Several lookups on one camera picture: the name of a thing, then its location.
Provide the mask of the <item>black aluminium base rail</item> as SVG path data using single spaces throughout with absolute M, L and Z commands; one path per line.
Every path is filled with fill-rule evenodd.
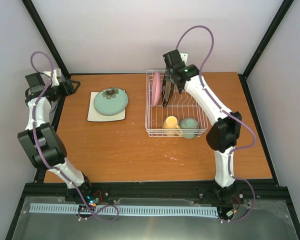
M 271 180 L 253 180 L 251 187 L 238 181 L 227 193 L 220 193 L 211 181 L 185 182 L 112 182 L 92 184 L 90 197 L 101 195 L 106 203 L 121 198 L 133 199 L 185 199 L 200 204 L 228 204 L 234 196 L 243 200 L 286 200 L 291 197 L 287 187 Z

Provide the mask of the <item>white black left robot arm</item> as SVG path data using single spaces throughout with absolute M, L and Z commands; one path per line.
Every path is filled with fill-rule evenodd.
M 69 190 L 77 189 L 82 201 L 93 198 L 94 188 L 88 177 L 76 169 L 67 158 L 67 151 L 50 123 L 52 103 L 74 94 L 78 87 L 74 81 L 59 81 L 58 69 L 36 72 L 25 77 L 29 88 L 25 91 L 25 104 L 29 109 L 28 123 L 17 138 L 36 169 L 48 170 L 62 179 Z

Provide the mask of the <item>pink plate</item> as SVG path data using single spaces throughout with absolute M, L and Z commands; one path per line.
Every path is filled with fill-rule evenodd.
M 151 93 L 151 106 L 155 107 L 158 105 L 161 98 L 162 82 L 161 74 L 156 71 L 153 75 L 152 81 L 152 93 Z

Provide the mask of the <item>yellow mug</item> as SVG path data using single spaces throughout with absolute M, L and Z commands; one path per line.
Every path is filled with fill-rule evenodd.
M 163 122 L 163 135 L 166 137 L 183 136 L 183 131 L 179 126 L 178 119 L 174 116 L 168 116 Z

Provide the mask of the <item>white square plate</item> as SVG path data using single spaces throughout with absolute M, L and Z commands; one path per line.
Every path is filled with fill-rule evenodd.
M 88 107 L 88 114 L 87 114 L 87 121 L 88 122 L 116 122 L 116 121 L 122 121 L 126 118 L 126 109 L 122 110 L 118 114 L 107 116 L 100 114 L 96 109 L 94 105 L 94 100 L 99 92 L 92 91 L 90 93 L 90 101 L 89 101 L 89 107 Z

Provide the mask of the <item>black enclosure frame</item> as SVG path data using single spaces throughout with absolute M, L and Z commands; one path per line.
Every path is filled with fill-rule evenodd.
M 270 167 L 270 172 L 272 174 L 272 179 L 273 179 L 273 181 L 257 179 L 255 182 L 263 183 L 263 184 L 266 184 L 267 186 L 269 186 L 271 183 L 276 184 L 276 187 L 274 189 L 272 189 L 270 192 L 272 194 L 271 195 L 272 198 L 275 197 L 275 194 L 280 189 L 287 191 L 288 188 L 279 186 L 279 180 L 277 178 L 277 174 L 275 172 L 275 168 L 274 168 L 272 159 L 270 157 L 270 152 L 269 152 L 268 146 L 266 144 L 265 136 L 262 131 L 260 120 L 258 118 L 258 114 L 257 114 L 256 108 L 255 108 L 255 104 L 253 103 L 253 100 L 252 100 L 252 96 L 251 96 L 250 89 L 248 87 L 247 79 L 248 79 L 249 75 L 251 74 L 252 70 L 254 69 L 254 67 L 256 66 L 258 60 L 262 56 L 262 53 L 266 49 L 271 38 L 275 34 L 280 23 L 284 19 L 286 13 L 289 11 L 293 2 L 294 2 L 293 0 L 283 0 L 282 1 L 279 9 L 277 10 L 274 18 L 272 19 L 264 36 L 262 37 L 260 43 L 258 44 L 258 47 L 256 48 L 254 54 L 252 55 L 247 67 L 245 68 L 245 70 L 242 74 L 238 75 L 243 92 L 246 97 L 247 104 L 249 106 L 251 116 L 254 121 L 254 125 L 256 127 L 256 131 L 258 133 L 260 143 L 261 143 L 263 151 L 265 153 L 267 163 Z M 46 29 L 37 9 L 35 7 L 35 5 L 33 4 L 33 2 L 31 0 L 24 0 L 22 3 L 25 6 L 27 12 L 29 13 L 29 15 L 30 15 L 32 21 L 34 22 L 37 30 L 39 31 L 42 39 L 44 40 L 45 44 L 47 45 L 49 51 L 52 53 L 52 57 L 54 58 L 54 60 L 56 60 L 57 65 L 61 66 L 61 72 L 63 74 L 65 74 L 65 77 L 70 78 L 72 76 L 72 74 L 68 72 L 55 44 L 53 43 L 52 38 L 49 35 L 48 30 Z M 57 196 L 58 194 L 61 194 L 64 192 L 61 189 L 61 186 L 62 186 L 61 183 L 49 183 L 49 184 L 43 183 L 43 177 L 45 174 L 46 174 L 45 170 L 37 170 L 35 173 L 35 176 L 34 176 L 34 181 L 31 183 L 27 183 L 25 185 L 22 195 L 20 197 L 19 203 L 17 205 L 15 214 L 13 216 L 12 222 L 10 224 L 9 230 L 6 235 L 7 240 L 11 240 L 15 234 L 17 223 L 20 220 L 21 208 L 24 204 L 26 196 L 28 195 L 27 190 L 33 189 L 35 195 L 51 193 L 53 190 L 55 190 L 56 192 L 54 192 L 53 194 Z

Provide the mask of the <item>green ceramic bowl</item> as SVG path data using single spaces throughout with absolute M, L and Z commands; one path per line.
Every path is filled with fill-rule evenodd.
M 186 139 L 196 138 L 200 132 L 199 122 L 191 117 L 181 120 L 179 126 L 182 129 L 182 137 Z

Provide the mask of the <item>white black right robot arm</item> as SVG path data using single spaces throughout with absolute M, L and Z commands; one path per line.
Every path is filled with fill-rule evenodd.
M 241 131 L 238 121 L 242 116 L 238 111 L 232 112 L 218 99 L 193 64 L 167 66 L 164 80 L 171 82 L 180 92 L 190 94 L 206 114 L 211 125 L 206 141 L 214 151 L 216 167 L 213 193 L 218 202 L 225 202 L 235 191 L 234 150 Z

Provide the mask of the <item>teal floral plate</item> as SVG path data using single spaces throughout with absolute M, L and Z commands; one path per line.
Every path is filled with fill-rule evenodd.
M 127 93 L 117 87 L 110 87 L 99 92 L 93 101 L 95 110 L 104 116 L 121 113 L 128 105 Z

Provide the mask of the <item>black striped round plate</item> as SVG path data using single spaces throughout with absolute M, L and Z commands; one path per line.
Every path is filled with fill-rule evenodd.
M 170 99 L 174 93 L 174 83 L 171 81 L 170 77 L 164 76 L 162 81 L 162 91 L 161 91 L 161 98 L 162 98 L 162 107 L 167 107 Z

